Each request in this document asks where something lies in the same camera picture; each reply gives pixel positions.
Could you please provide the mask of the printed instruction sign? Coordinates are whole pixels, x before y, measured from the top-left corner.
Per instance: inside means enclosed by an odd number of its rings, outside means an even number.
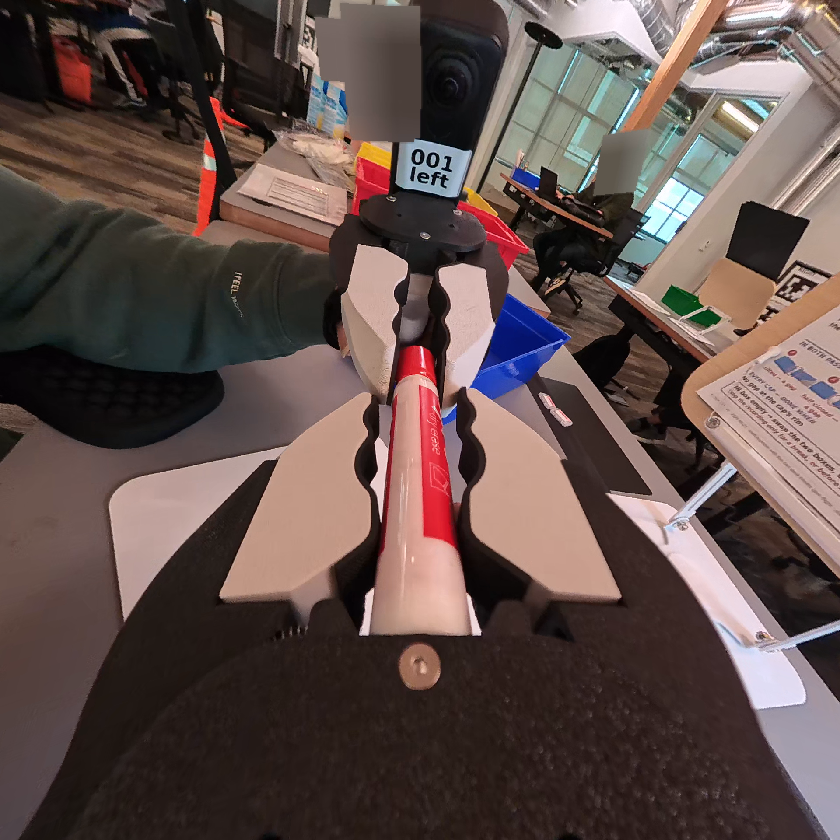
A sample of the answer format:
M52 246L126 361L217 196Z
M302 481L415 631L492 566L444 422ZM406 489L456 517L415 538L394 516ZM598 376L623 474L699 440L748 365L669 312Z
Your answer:
M839 307L802 300L689 378L686 413L709 412L827 527L839 523Z

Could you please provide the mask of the white whiteboard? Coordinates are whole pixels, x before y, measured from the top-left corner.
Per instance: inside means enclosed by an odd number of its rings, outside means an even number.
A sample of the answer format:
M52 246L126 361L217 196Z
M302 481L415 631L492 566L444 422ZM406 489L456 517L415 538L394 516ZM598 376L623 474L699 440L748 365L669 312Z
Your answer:
M284 447L132 479L108 504L122 618L172 555L237 488Z

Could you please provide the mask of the red container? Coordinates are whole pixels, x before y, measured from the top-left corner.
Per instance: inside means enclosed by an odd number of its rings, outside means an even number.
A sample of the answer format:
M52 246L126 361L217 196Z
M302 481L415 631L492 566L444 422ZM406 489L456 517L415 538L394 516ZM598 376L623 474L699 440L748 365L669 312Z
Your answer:
M92 105L91 60L74 40L51 36L60 93L73 102Z

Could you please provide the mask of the black white tag sign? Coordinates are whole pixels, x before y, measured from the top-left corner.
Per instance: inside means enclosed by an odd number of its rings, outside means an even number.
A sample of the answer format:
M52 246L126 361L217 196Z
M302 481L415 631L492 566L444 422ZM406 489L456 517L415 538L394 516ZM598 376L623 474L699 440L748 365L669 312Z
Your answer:
M832 277L833 275L824 269L795 260L784 270L778 280L768 308L780 311L801 300L807 292L819 287Z

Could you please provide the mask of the black office chair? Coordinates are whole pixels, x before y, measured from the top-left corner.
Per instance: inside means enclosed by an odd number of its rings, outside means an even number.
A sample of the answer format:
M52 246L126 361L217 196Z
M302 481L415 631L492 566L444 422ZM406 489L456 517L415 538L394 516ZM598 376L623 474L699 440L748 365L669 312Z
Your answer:
M546 287L542 300L547 301L553 295L563 292L574 304L573 315L580 313L583 298L572 286L575 274L590 274L604 278L613 268L623 249L643 226L645 216L638 210L630 208L625 217L617 223L612 237L601 238L596 243L593 238L582 239L580 242L568 245L560 252L559 274L552 278Z

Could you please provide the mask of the wooden backing board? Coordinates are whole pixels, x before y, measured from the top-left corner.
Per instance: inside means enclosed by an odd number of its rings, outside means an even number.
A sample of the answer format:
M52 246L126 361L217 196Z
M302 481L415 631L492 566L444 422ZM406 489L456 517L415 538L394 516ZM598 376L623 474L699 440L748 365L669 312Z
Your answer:
M736 427L704 402L700 390L756 361L773 347L808 327L821 316L838 306L838 275L825 280L819 287L805 294L771 320L755 326L742 337L734 334L730 325L721 325L714 333L715 353L689 374L681 393L681 407L688 419L710 441L724 458L734 464L741 477L759 493L799 538L813 550L835 575L839 571L838 528L806 500L783 476L781 465L774 465L770 456L760 452L751 437L742 436Z

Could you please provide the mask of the clear acrylic holder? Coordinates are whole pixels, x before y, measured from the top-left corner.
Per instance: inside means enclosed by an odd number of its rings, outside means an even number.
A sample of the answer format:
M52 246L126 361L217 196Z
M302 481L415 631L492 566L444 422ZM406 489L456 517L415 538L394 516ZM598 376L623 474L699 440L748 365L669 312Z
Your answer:
M675 325L683 332L702 337L731 322L729 315L713 306L700 307L675 320Z

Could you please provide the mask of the person's left forearm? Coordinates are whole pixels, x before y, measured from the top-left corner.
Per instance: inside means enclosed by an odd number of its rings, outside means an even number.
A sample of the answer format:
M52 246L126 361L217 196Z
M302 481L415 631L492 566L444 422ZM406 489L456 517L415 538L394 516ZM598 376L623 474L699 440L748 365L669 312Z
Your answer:
M4 353L47 345L133 371L213 371L338 349L339 296L327 255L214 245L2 168Z

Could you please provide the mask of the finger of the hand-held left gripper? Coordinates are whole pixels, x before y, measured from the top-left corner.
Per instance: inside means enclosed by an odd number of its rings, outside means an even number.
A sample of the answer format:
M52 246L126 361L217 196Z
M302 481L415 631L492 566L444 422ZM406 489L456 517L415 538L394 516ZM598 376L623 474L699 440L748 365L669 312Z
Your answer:
M380 246L360 245L341 297L342 325L355 370L381 403L392 389L408 277L403 258Z
M459 391L478 375L495 329L485 268L466 262L441 266L428 304L439 405L447 417L456 408Z

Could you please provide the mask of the clear plastic bags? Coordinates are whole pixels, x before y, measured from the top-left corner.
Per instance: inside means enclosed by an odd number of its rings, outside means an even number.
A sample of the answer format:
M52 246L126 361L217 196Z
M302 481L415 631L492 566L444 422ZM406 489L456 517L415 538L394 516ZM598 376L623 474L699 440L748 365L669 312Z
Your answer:
M344 142L309 130L276 130L280 146L303 157L321 182L352 194L355 188L355 156Z

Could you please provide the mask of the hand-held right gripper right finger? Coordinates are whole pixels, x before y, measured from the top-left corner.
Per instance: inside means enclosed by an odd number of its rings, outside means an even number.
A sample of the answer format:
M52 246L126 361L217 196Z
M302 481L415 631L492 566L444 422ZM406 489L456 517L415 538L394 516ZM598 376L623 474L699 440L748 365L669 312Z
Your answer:
M564 459L521 419L474 388L458 394L457 535L480 621L500 602L536 621L553 602L614 605L622 593Z

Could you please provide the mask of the red marker cap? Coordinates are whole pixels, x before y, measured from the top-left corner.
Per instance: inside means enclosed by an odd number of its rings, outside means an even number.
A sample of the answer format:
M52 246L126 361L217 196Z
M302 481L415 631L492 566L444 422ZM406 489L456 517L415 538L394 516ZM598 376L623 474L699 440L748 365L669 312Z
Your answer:
M434 356L430 349L422 345L407 345L400 349L397 359L395 385L399 385L410 376L421 376L437 388Z

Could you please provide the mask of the red dry erase marker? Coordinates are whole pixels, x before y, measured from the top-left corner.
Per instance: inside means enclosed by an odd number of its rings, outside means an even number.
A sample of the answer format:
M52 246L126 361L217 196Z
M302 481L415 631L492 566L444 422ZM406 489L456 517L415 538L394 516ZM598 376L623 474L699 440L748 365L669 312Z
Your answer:
M469 636L445 436L426 376L396 386L391 433L370 632Z

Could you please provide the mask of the black floor lamp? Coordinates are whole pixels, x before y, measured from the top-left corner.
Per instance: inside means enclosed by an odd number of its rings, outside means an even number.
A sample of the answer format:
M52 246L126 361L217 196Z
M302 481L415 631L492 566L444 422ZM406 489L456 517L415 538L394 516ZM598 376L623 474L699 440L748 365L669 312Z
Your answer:
M545 26L542 22L530 20L524 24L522 29L522 36L526 39L522 42L523 46L532 46L532 52L528 59L528 64L523 69L520 68L519 61L513 68L512 77L507 87L502 91L506 94L503 101L504 110L501 118L493 126L492 140L493 144L490 150L486 153L484 165L476 178L473 179L472 187L476 193L480 193L482 187L487 181L492 165L497 160L497 155L500 150L502 141L508 131L509 125L518 108L523 92L529 83L532 70L544 48L549 50L556 50L563 46L562 39L553 32L550 28Z

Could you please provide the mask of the red plastic bin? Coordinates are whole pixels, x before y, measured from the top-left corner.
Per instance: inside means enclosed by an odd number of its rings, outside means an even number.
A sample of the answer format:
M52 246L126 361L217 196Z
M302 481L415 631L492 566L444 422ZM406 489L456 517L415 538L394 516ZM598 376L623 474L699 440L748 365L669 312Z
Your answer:
M350 212L358 215L361 203L375 195L388 193L390 168L363 156L357 156L354 164L354 193ZM475 191L466 188L466 199L460 201L458 209L474 215L486 230L487 240L495 244L507 268L511 268L520 255L526 255L529 247L524 244L497 213Z

